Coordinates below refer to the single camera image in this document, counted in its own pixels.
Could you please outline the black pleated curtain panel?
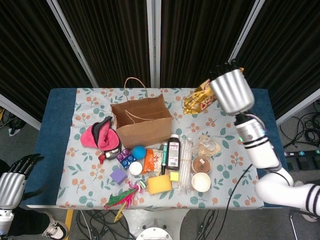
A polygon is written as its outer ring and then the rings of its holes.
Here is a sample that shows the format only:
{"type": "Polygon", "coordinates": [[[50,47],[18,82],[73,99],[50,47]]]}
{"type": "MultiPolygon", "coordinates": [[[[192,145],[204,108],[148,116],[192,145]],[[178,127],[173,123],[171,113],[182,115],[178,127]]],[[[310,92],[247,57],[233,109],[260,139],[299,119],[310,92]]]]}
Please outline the black pleated curtain panel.
{"type": "Polygon", "coordinates": [[[276,118],[320,88],[320,0],[265,0],[237,57],[276,118]]]}
{"type": "Polygon", "coordinates": [[[161,0],[160,86],[196,88],[226,62],[255,0],[161,0]]]}
{"type": "Polygon", "coordinates": [[[99,87],[150,87],[146,0],[57,1],[99,87]]]}
{"type": "Polygon", "coordinates": [[[46,0],[0,0],[0,94],[42,121],[51,89],[91,87],[46,0]]]}

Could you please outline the blue rubber ball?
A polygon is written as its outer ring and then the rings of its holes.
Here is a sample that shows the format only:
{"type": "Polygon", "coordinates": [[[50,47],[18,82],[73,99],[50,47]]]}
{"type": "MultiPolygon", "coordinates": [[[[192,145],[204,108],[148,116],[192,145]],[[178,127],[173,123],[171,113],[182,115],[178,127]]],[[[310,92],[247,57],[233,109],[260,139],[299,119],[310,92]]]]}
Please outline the blue rubber ball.
{"type": "Polygon", "coordinates": [[[145,158],[147,150],[144,146],[137,145],[132,149],[131,153],[137,160],[142,160],[145,158]]]}

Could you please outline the colourful feather shuttlecock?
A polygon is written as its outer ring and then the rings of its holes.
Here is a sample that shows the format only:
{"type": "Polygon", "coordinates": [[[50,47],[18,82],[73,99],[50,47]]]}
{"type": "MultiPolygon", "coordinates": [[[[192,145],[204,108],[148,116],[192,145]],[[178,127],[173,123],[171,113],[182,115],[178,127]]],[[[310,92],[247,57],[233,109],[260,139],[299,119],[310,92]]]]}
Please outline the colourful feather shuttlecock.
{"type": "Polygon", "coordinates": [[[104,204],[104,209],[108,210],[111,207],[115,207],[120,205],[118,212],[116,213],[113,222],[117,223],[123,216],[124,208],[128,209],[129,206],[132,204],[136,193],[141,193],[147,185],[144,181],[138,180],[135,184],[132,184],[128,181],[129,189],[119,193],[116,196],[110,195],[108,201],[104,204]]]}

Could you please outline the brown medicine bottle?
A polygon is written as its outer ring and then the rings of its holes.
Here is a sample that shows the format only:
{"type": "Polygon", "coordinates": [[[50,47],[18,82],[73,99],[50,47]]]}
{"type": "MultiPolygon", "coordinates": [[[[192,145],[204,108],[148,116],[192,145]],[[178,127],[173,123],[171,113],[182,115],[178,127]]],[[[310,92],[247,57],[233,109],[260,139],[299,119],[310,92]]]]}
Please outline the brown medicine bottle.
{"type": "Polygon", "coordinates": [[[178,171],[180,169],[181,142],[177,134],[171,134],[167,142],[166,169],[178,171]]]}

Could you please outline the clear plastic container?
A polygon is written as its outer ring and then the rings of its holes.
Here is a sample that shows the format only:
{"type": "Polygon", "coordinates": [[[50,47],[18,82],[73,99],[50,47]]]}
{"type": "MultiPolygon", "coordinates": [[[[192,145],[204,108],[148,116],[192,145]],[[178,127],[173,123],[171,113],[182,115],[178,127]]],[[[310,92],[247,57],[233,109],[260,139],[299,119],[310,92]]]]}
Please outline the clear plastic container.
{"type": "Polygon", "coordinates": [[[197,156],[192,160],[191,170],[194,174],[206,173],[211,171],[212,165],[210,159],[206,156],[197,156]]]}

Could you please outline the orange and white snack packet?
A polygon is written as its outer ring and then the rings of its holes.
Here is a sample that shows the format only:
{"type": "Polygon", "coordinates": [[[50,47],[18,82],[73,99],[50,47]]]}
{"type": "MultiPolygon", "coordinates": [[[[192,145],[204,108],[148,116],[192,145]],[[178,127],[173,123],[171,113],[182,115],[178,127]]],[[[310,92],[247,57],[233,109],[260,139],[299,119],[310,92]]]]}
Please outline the orange and white snack packet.
{"type": "Polygon", "coordinates": [[[159,176],[162,171],[163,151],[159,149],[147,148],[144,158],[142,174],[153,172],[159,176]]]}

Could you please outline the floral tablecloth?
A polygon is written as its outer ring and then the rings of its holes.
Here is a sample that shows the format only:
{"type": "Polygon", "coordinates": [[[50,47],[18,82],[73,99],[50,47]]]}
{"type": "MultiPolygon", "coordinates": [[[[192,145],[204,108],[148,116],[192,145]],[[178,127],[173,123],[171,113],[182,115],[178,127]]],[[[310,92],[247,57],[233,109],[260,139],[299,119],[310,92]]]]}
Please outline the floral tablecloth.
{"type": "Polygon", "coordinates": [[[121,185],[116,184],[110,174],[121,167],[120,163],[113,159],[100,164],[99,151],[83,147],[80,138],[92,124],[112,115],[111,104],[162,94],[173,117],[172,133],[180,138],[191,138],[194,144],[206,135],[220,145],[220,153],[210,159],[211,186],[208,191],[189,190],[187,194],[179,194],[178,185],[173,182],[172,190],[168,192],[150,195],[143,190],[137,193],[131,208],[261,208],[264,204],[254,190],[257,170],[250,166],[234,127],[234,118],[226,115],[217,102],[199,114],[184,114],[184,99],[190,92],[189,88],[78,88],[56,205],[60,208],[102,209],[110,195],[128,190],[128,181],[133,184],[148,179],[145,174],[130,175],[121,185]]]}

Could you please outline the grey aluminium partition post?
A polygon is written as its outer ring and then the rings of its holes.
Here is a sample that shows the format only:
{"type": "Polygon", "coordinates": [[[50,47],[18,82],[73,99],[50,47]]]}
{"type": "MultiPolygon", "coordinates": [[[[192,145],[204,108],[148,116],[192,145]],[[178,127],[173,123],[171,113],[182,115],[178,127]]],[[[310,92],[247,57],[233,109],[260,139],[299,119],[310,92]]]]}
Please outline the grey aluminium partition post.
{"type": "Polygon", "coordinates": [[[162,0],[146,0],[150,85],[160,87],[162,0]]]}
{"type": "Polygon", "coordinates": [[[239,52],[240,52],[248,34],[249,34],[253,24],[255,23],[265,1],[266,0],[255,0],[254,1],[254,4],[251,8],[251,11],[250,11],[245,23],[244,23],[244,26],[240,32],[240,35],[239,35],[239,37],[234,45],[234,48],[228,58],[228,62],[231,62],[231,60],[235,59],[238,56],[238,54],[239,54],[239,52]]]}
{"type": "Polygon", "coordinates": [[[77,60],[79,61],[80,65],[82,66],[84,72],[86,73],[86,76],[88,77],[91,85],[94,88],[98,88],[99,84],[87,62],[86,57],[83,54],[83,51],[81,50],[78,41],[76,40],[76,37],[58,3],[57,0],[46,0],[49,8],[51,9],[55,19],[57,20],[61,30],[63,31],[69,45],[71,46],[77,60]]]}

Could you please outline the purple foam cube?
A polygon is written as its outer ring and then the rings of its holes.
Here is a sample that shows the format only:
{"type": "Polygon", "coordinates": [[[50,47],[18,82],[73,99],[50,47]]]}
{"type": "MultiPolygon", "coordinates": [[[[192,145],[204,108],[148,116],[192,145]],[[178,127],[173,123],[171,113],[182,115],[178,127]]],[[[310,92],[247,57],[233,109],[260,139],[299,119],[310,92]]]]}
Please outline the purple foam cube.
{"type": "Polygon", "coordinates": [[[121,185],[128,178],[125,171],[123,171],[121,168],[117,168],[116,170],[113,170],[112,173],[110,174],[110,177],[118,185],[121,185]]]}

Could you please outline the white paper cup stack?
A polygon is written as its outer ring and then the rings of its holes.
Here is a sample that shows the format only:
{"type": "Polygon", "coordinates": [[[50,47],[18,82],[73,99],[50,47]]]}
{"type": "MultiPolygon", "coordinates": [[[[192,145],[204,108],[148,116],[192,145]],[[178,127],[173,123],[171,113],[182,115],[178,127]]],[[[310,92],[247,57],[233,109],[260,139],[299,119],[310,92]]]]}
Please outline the white paper cup stack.
{"type": "Polygon", "coordinates": [[[191,185],[196,191],[205,193],[211,187],[211,179],[207,173],[198,172],[192,177],[191,185]]]}

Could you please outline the purple plastic building block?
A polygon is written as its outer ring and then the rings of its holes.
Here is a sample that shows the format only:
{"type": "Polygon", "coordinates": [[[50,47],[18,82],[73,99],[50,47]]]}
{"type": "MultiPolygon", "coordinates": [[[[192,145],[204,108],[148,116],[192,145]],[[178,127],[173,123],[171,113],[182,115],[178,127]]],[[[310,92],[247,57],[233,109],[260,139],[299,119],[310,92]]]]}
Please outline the purple plastic building block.
{"type": "Polygon", "coordinates": [[[131,154],[130,150],[128,150],[127,148],[125,148],[122,152],[120,152],[117,156],[116,159],[119,162],[122,162],[125,158],[127,158],[129,155],[131,154]]]}

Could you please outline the clear tub of paper clips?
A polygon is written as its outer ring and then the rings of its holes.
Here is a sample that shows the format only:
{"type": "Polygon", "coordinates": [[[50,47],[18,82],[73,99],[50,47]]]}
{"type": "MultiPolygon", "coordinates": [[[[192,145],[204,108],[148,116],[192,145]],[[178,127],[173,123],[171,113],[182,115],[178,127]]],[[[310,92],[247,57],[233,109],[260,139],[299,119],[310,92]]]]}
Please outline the clear tub of paper clips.
{"type": "Polygon", "coordinates": [[[134,161],[129,165],[129,171],[133,176],[139,176],[143,171],[143,166],[140,162],[134,161]]]}

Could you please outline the yellow sponge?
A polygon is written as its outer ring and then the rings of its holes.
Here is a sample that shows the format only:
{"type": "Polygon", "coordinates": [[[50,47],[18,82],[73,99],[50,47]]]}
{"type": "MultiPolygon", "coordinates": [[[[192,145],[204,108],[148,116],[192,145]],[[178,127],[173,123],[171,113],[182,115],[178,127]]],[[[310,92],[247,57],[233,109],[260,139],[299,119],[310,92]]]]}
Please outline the yellow sponge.
{"type": "Polygon", "coordinates": [[[173,189],[170,176],[168,174],[149,177],[147,179],[147,186],[150,195],[168,192],[173,189]]]}

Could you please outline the black trouser leg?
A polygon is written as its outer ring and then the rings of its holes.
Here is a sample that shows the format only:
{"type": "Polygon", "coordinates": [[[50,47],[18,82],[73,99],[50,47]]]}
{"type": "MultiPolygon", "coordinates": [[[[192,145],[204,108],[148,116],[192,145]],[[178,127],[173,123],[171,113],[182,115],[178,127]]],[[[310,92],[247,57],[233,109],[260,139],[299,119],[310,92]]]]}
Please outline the black trouser leg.
{"type": "Polygon", "coordinates": [[[10,236],[42,234],[51,222],[47,214],[35,210],[17,207],[12,213],[14,218],[8,232],[10,236]]]}

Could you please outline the pink plush cloth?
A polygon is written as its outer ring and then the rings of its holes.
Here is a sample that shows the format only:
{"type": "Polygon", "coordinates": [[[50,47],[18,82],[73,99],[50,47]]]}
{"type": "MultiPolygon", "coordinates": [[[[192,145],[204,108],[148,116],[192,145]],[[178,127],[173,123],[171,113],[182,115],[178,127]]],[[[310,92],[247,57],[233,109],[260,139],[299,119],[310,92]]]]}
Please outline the pink plush cloth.
{"type": "Polygon", "coordinates": [[[80,137],[83,147],[95,148],[100,151],[111,151],[120,146],[120,138],[111,128],[112,117],[107,116],[101,122],[91,125],[80,137]]]}

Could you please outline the gold snack packet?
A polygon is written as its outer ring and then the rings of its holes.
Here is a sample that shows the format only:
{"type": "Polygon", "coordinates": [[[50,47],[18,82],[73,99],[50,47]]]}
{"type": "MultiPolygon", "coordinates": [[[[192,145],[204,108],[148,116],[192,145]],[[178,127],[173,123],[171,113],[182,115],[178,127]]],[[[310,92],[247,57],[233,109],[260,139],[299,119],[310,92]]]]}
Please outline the gold snack packet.
{"type": "Polygon", "coordinates": [[[210,79],[204,81],[198,88],[190,93],[184,100],[184,114],[199,114],[217,100],[213,92],[210,79]]]}

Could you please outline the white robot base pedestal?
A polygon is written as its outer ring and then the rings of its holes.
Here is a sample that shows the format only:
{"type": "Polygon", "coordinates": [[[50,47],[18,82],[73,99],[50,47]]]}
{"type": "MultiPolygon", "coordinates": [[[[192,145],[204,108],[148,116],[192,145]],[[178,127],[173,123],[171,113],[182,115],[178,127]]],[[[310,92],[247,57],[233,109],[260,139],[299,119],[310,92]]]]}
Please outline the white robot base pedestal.
{"type": "Polygon", "coordinates": [[[135,240],[181,240],[180,232],[188,209],[130,209],[124,211],[135,240]]]}

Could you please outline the small black bottle red cap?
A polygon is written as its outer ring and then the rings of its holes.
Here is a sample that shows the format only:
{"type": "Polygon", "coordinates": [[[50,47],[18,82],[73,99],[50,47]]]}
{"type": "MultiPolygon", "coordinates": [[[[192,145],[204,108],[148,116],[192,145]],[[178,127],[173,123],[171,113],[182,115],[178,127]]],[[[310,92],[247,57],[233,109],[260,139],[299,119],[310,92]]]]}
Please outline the small black bottle red cap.
{"type": "Polygon", "coordinates": [[[117,157],[117,155],[121,152],[121,148],[115,148],[113,150],[104,151],[102,154],[98,156],[98,160],[100,164],[103,164],[105,160],[113,160],[117,157]]]}

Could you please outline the grey aluminium partition rail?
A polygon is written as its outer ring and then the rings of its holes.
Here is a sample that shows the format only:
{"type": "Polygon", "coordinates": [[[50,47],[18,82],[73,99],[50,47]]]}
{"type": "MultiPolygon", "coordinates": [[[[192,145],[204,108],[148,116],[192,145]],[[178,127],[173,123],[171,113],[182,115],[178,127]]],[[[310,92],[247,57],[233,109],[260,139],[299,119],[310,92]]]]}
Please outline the grey aluminium partition rail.
{"type": "Polygon", "coordinates": [[[36,130],[40,130],[42,123],[31,116],[29,113],[24,111],[18,105],[14,104],[8,98],[0,94],[0,106],[4,107],[10,113],[14,114],[21,120],[25,121],[27,124],[35,128],[36,130]]]}
{"type": "Polygon", "coordinates": [[[281,117],[279,117],[276,120],[276,125],[279,126],[282,123],[284,123],[286,120],[294,116],[295,114],[299,113],[301,110],[303,110],[305,107],[312,104],[314,101],[320,99],[320,91],[316,91],[307,98],[305,98],[303,101],[298,103],[296,106],[294,106],[292,109],[290,109],[288,112],[283,114],[281,117]]]}

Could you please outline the brown paper shopping bag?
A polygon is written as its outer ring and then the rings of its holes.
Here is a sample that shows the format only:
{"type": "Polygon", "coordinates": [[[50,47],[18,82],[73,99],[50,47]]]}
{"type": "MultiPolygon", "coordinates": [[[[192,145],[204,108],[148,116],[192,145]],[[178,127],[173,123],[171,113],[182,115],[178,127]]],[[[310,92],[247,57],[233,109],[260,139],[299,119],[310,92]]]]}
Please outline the brown paper shopping bag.
{"type": "Polygon", "coordinates": [[[164,96],[145,97],[111,104],[116,133],[125,148],[151,146],[167,141],[173,117],[165,106],[164,96]]]}

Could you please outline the green marker pen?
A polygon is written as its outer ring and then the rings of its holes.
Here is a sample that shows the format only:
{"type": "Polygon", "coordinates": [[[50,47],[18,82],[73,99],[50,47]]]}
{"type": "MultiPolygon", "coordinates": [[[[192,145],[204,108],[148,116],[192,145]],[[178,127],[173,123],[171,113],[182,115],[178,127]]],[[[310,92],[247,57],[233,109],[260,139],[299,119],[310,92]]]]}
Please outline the green marker pen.
{"type": "Polygon", "coordinates": [[[164,175],[166,173],[167,150],[168,150],[168,143],[165,142],[163,144],[162,162],[161,162],[161,174],[162,175],[164,175]]]}

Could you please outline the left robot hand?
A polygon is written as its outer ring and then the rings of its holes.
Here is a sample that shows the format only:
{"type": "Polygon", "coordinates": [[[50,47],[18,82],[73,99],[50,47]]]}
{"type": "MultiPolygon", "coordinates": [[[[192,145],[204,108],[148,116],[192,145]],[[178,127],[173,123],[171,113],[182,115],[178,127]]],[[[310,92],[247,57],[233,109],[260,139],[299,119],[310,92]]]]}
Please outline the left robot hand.
{"type": "Polygon", "coordinates": [[[44,158],[39,153],[24,156],[1,175],[0,210],[13,210],[21,201],[36,197],[47,189],[47,186],[43,185],[37,190],[25,192],[27,180],[34,166],[44,158]]]}

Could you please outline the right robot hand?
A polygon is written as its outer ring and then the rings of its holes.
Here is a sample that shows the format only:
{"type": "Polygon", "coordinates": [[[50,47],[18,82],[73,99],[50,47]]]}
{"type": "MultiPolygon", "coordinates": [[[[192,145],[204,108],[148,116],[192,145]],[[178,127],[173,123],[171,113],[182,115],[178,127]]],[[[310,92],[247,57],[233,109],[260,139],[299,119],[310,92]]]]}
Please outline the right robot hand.
{"type": "Polygon", "coordinates": [[[216,65],[209,72],[209,79],[210,87],[227,115],[236,116],[254,106],[253,92],[235,59],[216,65]]]}

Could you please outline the blue plastic building block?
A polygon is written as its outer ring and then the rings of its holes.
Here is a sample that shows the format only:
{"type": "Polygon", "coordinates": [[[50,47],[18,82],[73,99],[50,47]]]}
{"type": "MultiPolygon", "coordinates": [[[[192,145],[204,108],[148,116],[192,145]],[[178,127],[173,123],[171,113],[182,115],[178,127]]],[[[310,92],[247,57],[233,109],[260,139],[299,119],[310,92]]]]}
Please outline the blue plastic building block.
{"type": "Polygon", "coordinates": [[[120,164],[125,170],[127,170],[130,167],[130,165],[135,161],[136,161],[136,158],[132,154],[130,154],[124,157],[123,160],[120,162],[120,164]]]}

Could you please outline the bundle of clear straws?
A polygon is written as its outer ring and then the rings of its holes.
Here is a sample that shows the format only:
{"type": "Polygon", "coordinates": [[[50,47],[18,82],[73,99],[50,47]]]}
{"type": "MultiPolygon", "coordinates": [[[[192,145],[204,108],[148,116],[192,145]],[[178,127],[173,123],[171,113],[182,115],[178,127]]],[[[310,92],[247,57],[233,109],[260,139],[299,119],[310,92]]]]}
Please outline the bundle of clear straws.
{"type": "Polygon", "coordinates": [[[193,141],[190,137],[188,137],[182,139],[180,143],[180,167],[177,192],[179,194],[187,194],[191,186],[191,163],[193,154],[193,141]]]}

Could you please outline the clear bag of white crackers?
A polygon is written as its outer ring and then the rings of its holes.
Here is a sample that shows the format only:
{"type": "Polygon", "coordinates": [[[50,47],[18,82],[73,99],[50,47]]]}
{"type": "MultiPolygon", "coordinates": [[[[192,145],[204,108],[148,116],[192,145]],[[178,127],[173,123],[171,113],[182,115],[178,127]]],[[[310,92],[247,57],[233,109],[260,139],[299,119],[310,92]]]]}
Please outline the clear bag of white crackers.
{"type": "Polygon", "coordinates": [[[211,158],[221,152],[220,145],[207,135],[199,138],[198,144],[193,147],[192,152],[197,156],[205,156],[211,158]]]}

